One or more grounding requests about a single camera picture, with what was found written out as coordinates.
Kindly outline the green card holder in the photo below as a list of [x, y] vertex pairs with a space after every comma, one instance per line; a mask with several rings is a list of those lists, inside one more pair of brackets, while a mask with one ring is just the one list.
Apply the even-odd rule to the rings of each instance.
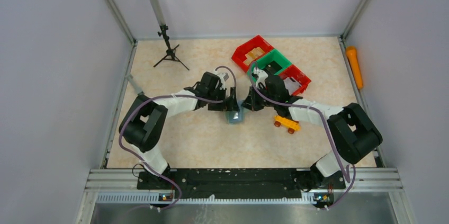
[[225, 117], [228, 124], [239, 124], [244, 121], [245, 109], [243, 107], [243, 101], [238, 101], [239, 111], [227, 111]]

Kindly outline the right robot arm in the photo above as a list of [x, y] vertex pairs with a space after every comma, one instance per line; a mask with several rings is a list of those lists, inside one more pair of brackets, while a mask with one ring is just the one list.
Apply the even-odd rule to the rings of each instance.
[[355, 165], [383, 141], [381, 133], [357, 103], [331, 106], [291, 95], [278, 75], [262, 72], [250, 78], [251, 87], [244, 107], [259, 111], [272, 107], [277, 115], [294, 122], [308, 122], [324, 128], [331, 146], [329, 153], [310, 168], [317, 184], [337, 172], [348, 179], [348, 166]]

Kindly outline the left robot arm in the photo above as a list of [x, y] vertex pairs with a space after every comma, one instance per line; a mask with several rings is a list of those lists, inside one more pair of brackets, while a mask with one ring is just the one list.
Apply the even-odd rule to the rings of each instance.
[[139, 94], [119, 125], [120, 147], [135, 155], [146, 171], [161, 177], [169, 164], [158, 143], [168, 118], [204, 107], [218, 112], [240, 110], [236, 86], [227, 87], [227, 77], [207, 71], [200, 81], [177, 93], [152, 98]]

